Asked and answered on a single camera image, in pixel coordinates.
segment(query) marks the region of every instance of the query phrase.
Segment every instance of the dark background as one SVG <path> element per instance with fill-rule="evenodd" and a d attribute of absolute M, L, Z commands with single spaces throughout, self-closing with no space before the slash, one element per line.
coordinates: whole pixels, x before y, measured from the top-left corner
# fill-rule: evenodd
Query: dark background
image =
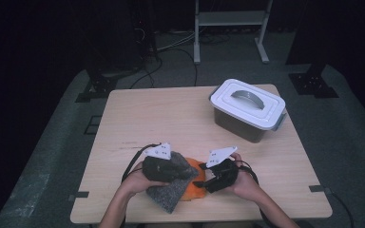
<path fill-rule="evenodd" d="M 153 4 L 155 30 L 193 29 L 194 1 Z M 205 10 L 212 5 L 201 2 Z M 215 1 L 214 10 L 263 7 L 255 0 Z M 0 210 L 64 91 L 85 68 L 86 54 L 115 67 L 139 64 L 144 52 L 133 29 L 149 25 L 145 9 L 142 0 L 0 0 Z M 365 106 L 365 1 L 276 0 L 268 29 L 298 29 L 287 64 L 326 57 Z"/>

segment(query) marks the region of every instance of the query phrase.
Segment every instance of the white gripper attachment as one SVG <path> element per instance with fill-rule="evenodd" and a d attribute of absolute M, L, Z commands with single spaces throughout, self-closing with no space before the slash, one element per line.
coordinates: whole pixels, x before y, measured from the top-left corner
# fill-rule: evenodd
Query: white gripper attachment
<path fill-rule="evenodd" d="M 149 157 L 154 157 L 158 159 L 170 160 L 171 159 L 171 146 L 168 142 L 163 142 L 162 144 L 149 148 L 144 152 Z"/>
<path fill-rule="evenodd" d="M 209 159 L 206 163 L 206 167 L 210 168 L 214 165 L 220 164 L 225 159 L 229 158 L 238 148 L 236 146 L 230 146 L 222 149 L 214 149 L 209 151 Z"/>

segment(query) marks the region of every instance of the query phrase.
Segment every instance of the gray cloth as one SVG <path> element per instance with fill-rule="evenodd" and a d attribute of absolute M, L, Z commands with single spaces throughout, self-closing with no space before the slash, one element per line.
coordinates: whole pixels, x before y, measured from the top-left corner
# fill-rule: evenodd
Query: gray cloth
<path fill-rule="evenodd" d="M 188 178 L 185 180 L 175 179 L 167 186 L 154 186 L 146 190 L 147 195 L 169 214 L 173 213 L 188 183 L 199 175 L 198 170 L 189 165 L 188 161 L 180 153 L 172 151 L 170 161 L 179 169 L 183 168 L 183 172 L 187 174 Z"/>

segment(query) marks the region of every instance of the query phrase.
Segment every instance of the container lid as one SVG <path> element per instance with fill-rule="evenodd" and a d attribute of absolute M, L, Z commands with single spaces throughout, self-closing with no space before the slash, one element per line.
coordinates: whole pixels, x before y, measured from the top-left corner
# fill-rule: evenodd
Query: container lid
<path fill-rule="evenodd" d="M 226 80 L 210 101 L 218 110 L 262 130 L 280 124 L 285 108 L 279 96 L 235 79 Z"/>

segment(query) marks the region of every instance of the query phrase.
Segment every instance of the white plastic container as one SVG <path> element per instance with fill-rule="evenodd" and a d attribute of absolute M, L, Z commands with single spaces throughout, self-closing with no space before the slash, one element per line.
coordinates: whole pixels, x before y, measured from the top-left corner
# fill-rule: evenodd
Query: white plastic container
<path fill-rule="evenodd" d="M 226 80 L 209 98 L 215 107 L 215 123 L 258 143 L 265 131 L 279 129 L 286 113 L 279 96 L 235 79 Z"/>

